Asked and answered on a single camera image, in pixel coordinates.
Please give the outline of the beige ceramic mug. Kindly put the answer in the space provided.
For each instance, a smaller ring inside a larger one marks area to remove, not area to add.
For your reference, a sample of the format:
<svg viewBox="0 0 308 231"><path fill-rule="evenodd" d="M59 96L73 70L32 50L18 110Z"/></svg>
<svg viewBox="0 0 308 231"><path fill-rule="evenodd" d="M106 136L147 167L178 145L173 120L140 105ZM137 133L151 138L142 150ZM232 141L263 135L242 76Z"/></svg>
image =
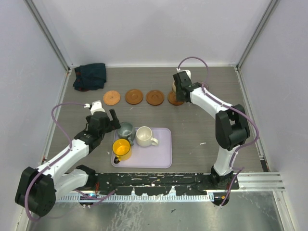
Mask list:
<svg viewBox="0 0 308 231"><path fill-rule="evenodd" d="M174 92L174 93L176 93L176 86L175 86L175 82L173 81L173 83L172 83L172 91Z"/></svg>

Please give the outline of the grey-green ceramic mug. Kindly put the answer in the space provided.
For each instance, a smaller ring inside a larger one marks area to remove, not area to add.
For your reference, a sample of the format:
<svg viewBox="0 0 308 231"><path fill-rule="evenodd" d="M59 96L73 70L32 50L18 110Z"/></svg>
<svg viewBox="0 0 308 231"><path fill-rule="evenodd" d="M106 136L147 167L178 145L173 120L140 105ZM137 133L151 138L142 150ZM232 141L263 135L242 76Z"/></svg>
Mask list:
<svg viewBox="0 0 308 231"><path fill-rule="evenodd" d="M119 138L127 140L131 146L134 145L133 141L136 136L136 130L131 123L121 122L120 129L117 130L117 135Z"/></svg>

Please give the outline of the brown wooden coaster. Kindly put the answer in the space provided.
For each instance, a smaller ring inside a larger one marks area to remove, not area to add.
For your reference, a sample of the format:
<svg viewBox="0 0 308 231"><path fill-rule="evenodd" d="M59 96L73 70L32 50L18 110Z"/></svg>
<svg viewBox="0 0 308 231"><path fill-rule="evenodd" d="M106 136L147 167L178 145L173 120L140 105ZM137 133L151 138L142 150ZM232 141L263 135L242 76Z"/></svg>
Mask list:
<svg viewBox="0 0 308 231"><path fill-rule="evenodd" d="M159 90L151 90L146 95L146 101L148 104L158 106L164 101L164 94Z"/></svg>
<svg viewBox="0 0 308 231"><path fill-rule="evenodd" d="M125 95L125 100L132 105L139 104L143 100L143 93L138 89L128 90Z"/></svg>
<svg viewBox="0 0 308 231"><path fill-rule="evenodd" d="M179 106L179 105L184 104L184 102L178 101L176 99L176 93L174 93L173 91L169 92L167 99L168 99L170 104L175 105L175 106Z"/></svg>

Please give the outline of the woven rattan coaster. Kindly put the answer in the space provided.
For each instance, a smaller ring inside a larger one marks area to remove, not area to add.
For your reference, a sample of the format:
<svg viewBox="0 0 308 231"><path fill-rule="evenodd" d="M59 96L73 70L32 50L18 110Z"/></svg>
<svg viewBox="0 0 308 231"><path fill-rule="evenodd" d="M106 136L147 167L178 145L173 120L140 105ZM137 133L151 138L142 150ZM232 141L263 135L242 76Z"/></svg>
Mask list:
<svg viewBox="0 0 308 231"><path fill-rule="evenodd" d="M121 95L118 91L110 90L103 96L103 101L106 105L112 106L119 103Z"/></svg>

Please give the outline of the white ceramic mug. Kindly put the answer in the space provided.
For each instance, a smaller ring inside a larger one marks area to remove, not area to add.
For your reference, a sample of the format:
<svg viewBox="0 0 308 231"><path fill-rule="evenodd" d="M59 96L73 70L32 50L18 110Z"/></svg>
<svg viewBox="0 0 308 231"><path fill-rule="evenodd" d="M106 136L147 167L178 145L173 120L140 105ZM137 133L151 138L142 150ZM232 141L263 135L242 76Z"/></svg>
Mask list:
<svg viewBox="0 0 308 231"><path fill-rule="evenodd" d="M154 138L152 130L146 126L143 126L137 129L135 139L136 139L137 144L141 147L159 145L159 141L156 138Z"/></svg>

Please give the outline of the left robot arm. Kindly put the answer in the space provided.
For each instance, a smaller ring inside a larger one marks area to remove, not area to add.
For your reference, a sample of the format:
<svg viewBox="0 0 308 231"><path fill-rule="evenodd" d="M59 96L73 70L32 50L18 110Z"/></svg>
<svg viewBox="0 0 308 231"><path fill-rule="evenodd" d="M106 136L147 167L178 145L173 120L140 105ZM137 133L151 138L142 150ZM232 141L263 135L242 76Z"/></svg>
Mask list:
<svg viewBox="0 0 308 231"><path fill-rule="evenodd" d="M27 167L22 172L15 202L29 213L43 217L51 211L56 200L69 192L80 187L86 191L95 188L95 170L79 165L71 173L67 171L97 148L106 133L119 129L120 122L114 109L108 114L95 112L87 116L86 121L86 128L53 159L37 168Z"/></svg>

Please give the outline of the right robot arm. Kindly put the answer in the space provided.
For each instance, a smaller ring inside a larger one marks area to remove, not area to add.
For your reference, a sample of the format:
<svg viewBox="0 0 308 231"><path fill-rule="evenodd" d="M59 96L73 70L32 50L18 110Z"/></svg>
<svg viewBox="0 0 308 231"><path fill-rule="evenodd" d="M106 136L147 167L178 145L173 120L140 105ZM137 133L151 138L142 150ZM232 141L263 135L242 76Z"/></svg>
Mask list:
<svg viewBox="0 0 308 231"><path fill-rule="evenodd" d="M220 100L199 82L192 83L190 72L177 70L173 75L176 100L195 104L215 119L215 137L219 145L218 156L211 167L211 184L221 190L232 179L237 148L250 137L250 129L244 107Z"/></svg>

